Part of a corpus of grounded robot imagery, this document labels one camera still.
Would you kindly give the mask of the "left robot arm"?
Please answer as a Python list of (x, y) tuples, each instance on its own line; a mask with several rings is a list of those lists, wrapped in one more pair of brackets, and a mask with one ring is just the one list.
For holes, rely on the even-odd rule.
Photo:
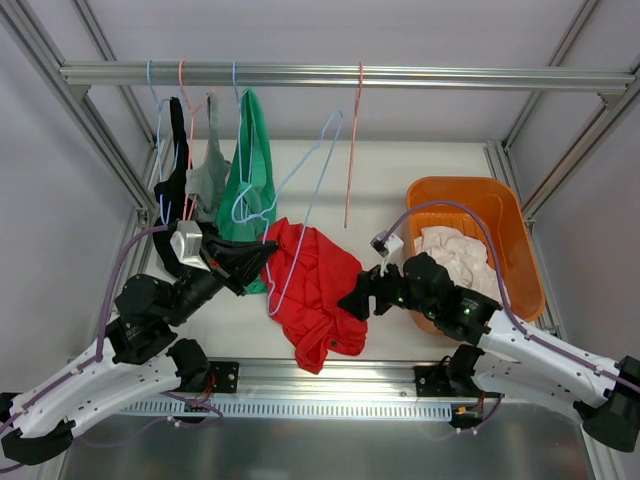
[(238, 296), (260, 275), (279, 246), (274, 240), (229, 242), (208, 235), (201, 268), (174, 282), (139, 274), (115, 304), (118, 315), (95, 342), (43, 384), (1, 396), (1, 450), (15, 467), (44, 463), (97, 423), (149, 396), (196, 391), (210, 363), (199, 343), (181, 339), (184, 324), (217, 293)]

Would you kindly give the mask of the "white tank top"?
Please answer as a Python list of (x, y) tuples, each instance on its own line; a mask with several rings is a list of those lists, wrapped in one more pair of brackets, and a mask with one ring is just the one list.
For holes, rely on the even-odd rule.
[(427, 253), (443, 266), (456, 286), (477, 291), (503, 304), (496, 271), (486, 246), (478, 239), (446, 226), (421, 229), (413, 240), (415, 254)]

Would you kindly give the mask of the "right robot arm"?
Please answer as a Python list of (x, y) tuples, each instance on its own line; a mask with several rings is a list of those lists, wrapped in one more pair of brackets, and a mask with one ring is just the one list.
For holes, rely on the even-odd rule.
[(577, 348), (517, 318), (507, 307), (456, 285), (425, 253), (402, 267), (358, 274), (338, 302), (360, 321), (398, 307), (418, 312), (459, 342), (447, 367), (448, 388), (524, 399), (577, 422), (601, 444), (631, 453), (639, 438), (639, 361)]

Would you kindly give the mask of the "blue hanger of red top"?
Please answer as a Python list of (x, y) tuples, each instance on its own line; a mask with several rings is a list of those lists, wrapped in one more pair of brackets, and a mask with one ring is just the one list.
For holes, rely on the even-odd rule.
[(244, 188), (242, 191), (240, 191), (238, 193), (238, 195), (236, 196), (235, 200), (232, 203), (232, 207), (231, 207), (231, 220), (234, 224), (236, 225), (244, 225), (246, 223), (248, 223), (251, 220), (255, 220), (255, 219), (259, 219), (261, 221), (264, 222), (264, 226), (265, 226), (265, 230), (262, 234), (262, 240), (261, 243), (263, 245), (266, 244), (266, 234), (269, 232), (269, 229), (274, 225), (274, 222), (271, 222), (268, 218), (267, 218), (267, 214), (271, 211), (273, 211), (276, 207), (276, 203), (277, 200), (280, 197), (280, 194), (282, 192), (282, 190), (285, 188), (285, 186), (290, 182), (290, 180), (295, 176), (295, 174), (302, 168), (302, 166), (307, 162), (307, 160), (311, 157), (311, 155), (317, 151), (320, 146), (321, 143), (325, 140), (326, 137), (326, 133), (327, 130), (329, 129), (329, 126), (331, 125), (331, 123), (333, 122), (333, 120), (335, 118), (338, 118), (338, 124), (333, 136), (333, 139), (331, 141), (326, 159), (324, 161), (324, 164), (322, 166), (322, 170), (318, 176), (318, 180), (316, 182), (314, 191), (312, 193), (311, 199), (309, 201), (308, 207), (306, 209), (306, 213), (305, 213), (305, 217), (304, 217), (304, 221), (302, 223), (302, 230), (300, 233), (300, 237), (298, 240), (298, 243), (296, 245), (296, 250), (293, 256), (293, 260), (290, 266), (290, 269), (287, 273), (286, 276), (286, 280), (283, 283), (283, 291), (280, 293), (279, 299), (276, 302), (276, 305), (273, 306), (272, 305), (272, 300), (273, 300), (273, 296), (276, 293), (276, 287), (277, 287), (277, 282), (275, 281), (272, 272), (271, 272), (271, 268), (269, 267), (269, 265), (265, 266), (265, 271), (267, 273), (267, 284), (268, 284), (268, 292), (267, 292), (267, 297), (266, 297), (266, 313), (269, 317), (273, 318), (275, 316), (276, 313), (279, 312), (279, 310), (281, 309), (281, 305), (282, 302), (284, 300), (284, 295), (287, 293), (288, 287), (291, 283), (293, 274), (295, 272), (295, 268), (297, 266), (298, 263), (298, 259), (300, 256), (300, 252), (302, 249), (302, 244), (303, 244), (303, 240), (306, 234), (306, 230), (308, 228), (309, 225), (309, 221), (311, 219), (311, 215), (312, 215), (312, 211), (313, 208), (316, 204), (317, 198), (318, 198), (318, 194), (319, 194), (319, 190), (320, 187), (323, 183), (323, 180), (325, 178), (326, 172), (328, 170), (330, 161), (332, 159), (337, 141), (338, 141), (338, 137), (341, 133), (342, 127), (344, 125), (344, 112), (341, 109), (336, 109), (334, 110), (330, 116), (328, 117), (325, 125), (323, 126), (322, 130), (321, 130), (321, 134), (319, 139), (317, 140), (317, 142), (309, 148), (309, 150), (303, 155), (303, 157), (298, 161), (298, 163), (294, 166), (294, 168), (286, 175), (286, 177), (282, 180), (282, 182), (280, 183), (280, 185), (278, 186), (276, 193), (275, 193), (275, 198), (274, 200), (271, 202), (270, 206), (265, 208), (262, 211), (259, 211), (258, 213), (254, 213), (254, 214), (244, 214), (239, 216), (236, 213), (236, 209), (237, 207), (241, 204), (241, 203), (246, 203), (249, 204), (249, 201), (245, 199), (247, 193), (250, 190), (250, 187), (247, 186), (246, 188)]

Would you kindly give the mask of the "red tank top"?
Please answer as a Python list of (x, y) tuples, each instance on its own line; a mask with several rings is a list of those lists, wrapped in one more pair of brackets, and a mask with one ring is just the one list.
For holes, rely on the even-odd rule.
[(268, 315), (294, 346), (297, 365), (318, 374), (331, 351), (360, 355), (368, 326), (338, 301), (355, 286), (361, 263), (318, 229), (286, 218), (269, 228), (267, 239), (278, 244), (261, 273)]

